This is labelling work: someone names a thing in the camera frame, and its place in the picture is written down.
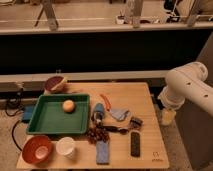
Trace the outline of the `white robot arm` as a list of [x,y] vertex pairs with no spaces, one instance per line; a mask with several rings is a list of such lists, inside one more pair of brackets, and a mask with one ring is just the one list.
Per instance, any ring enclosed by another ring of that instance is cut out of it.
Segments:
[[163,105],[162,125],[171,124],[186,99],[213,116],[213,87],[205,83],[207,77],[208,69],[201,62],[191,62],[167,72],[166,86],[158,95]]

